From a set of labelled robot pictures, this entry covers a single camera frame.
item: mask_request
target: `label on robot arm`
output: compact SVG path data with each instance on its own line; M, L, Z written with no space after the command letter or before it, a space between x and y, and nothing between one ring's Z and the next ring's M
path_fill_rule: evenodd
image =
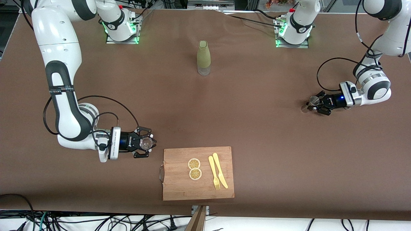
M48 88L51 95L61 95L62 92L74 92L73 85L52 86Z

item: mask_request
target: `cutting board handle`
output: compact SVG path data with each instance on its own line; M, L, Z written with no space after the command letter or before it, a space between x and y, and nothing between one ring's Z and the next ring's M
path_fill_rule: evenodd
M164 161L161 163L160 166L160 182L162 185L164 184Z

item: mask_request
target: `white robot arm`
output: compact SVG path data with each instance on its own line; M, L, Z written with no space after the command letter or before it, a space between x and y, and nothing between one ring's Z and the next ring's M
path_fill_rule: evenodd
M301 44L312 29L312 23L320 12L320 0L299 0L295 12L288 12L285 16L285 25L279 33L290 44Z
M331 110L335 108L350 109L376 104L390 98L391 82L383 72L379 59L383 54L402 57L411 52L411 0L363 0L363 7L372 17L390 20L390 24L353 70L353 75L361 88L357 89L350 81L341 82L341 93L326 95L321 91L314 98L311 97L308 109L330 115Z
M117 159L120 150L134 157L148 157L155 146L151 130L137 127L121 132L97 128L99 112L95 106L77 103L74 76L81 64L79 41L71 21L89 20L98 13L108 35L124 41L136 33L134 12L120 9L114 0L31 0L25 9L32 17L34 33L46 67L49 92L53 100L60 145L99 151L101 162Z

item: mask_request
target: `yellow plastic fork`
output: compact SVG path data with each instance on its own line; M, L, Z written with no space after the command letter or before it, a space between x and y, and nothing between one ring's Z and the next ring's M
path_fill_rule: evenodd
M214 176L214 179L213 179L214 187L216 190L220 190L220 181L217 178L217 174L215 174L214 159L212 156L208 157L208 162L210 163L211 171Z

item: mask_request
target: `table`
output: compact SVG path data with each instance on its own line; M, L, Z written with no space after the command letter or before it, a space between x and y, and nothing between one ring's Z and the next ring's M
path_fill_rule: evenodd
M392 82L386 102L328 117L300 110L321 90L315 76L323 61L362 58L354 15L318 15L309 49L276 48L269 26L214 11L156 10L144 19L139 45L105 44L97 20L73 23L83 56L76 94L124 103L153 130L158 146L149 158L123 154L104 164L96 151L59 146L42 124L49 98L42 57L19 17L0 62L1 193L23 194L36 210L183 215L191 205L208 204L220 216L411 219L407 58L381 58ZM386 22L359 16L368 44L385 28ZM196 69L202 39L212 57L205 78ZM322 84L352 81L353 67L329 63ZM84 102L115 112L123 130L134 130L115 103ZM47 116L54 124L53 109ZM99 127L113 124L102 117ZM162 201L163 149L206 146L232 147L235 198ZM0 203L25 208L17 200Z

